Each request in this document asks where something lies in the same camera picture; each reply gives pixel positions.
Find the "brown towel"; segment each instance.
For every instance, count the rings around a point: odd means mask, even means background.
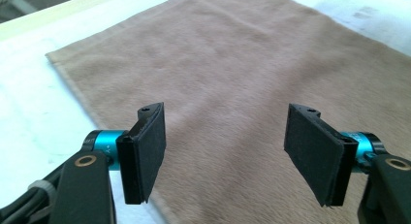
[[[411,158],[411,58],[291,0],[171,0],[47,56],[101,128],[165,102],[151,198],[172,223],[358,223],[366,176],[320,208],[283,149],[289,103]]]

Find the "fabric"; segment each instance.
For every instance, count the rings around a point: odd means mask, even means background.
[[[321,208],[284,151],[289,103],[411,156],[411,58],[291,0],[171,0],[47,56],[100,128],[165,103],[171,223],[358,223],[366,175]]]

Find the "teal joint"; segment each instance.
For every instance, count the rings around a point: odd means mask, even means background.
[[[119,171],[120,163],[118,161],[117,145],[115,141],[125,130],[103,130],[97,136],[93,150],[102,150],[109,158],[109,170]]]
[[[363,160],[366,152],[374,152],[371,141],[361,132],[340,132],[345,137],[349,137],[359,142],[357,148],[356,160]],[[359,172],[360,168],[354,167],[353,172]]]

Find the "table surface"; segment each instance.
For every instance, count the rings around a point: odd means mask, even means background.
[[[0,207],[78,151],[96,128],[45,54],[165,1],[73,0],[0,24]],[[411,55],[411,0],[295,1]],[[152,204],[124,205],[119,172],[111,172],[111,185],[118,223],[164,222]]]

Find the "white surface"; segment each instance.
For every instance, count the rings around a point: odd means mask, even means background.
[[[0,43],[0,207],[79,150],[95,129],[45,54],[164,1],[112,0]],[[411,0],[296,1],[411,55]],[[118,223],[162,222],[151,205],[124,205],[118,173],[111,183]]]

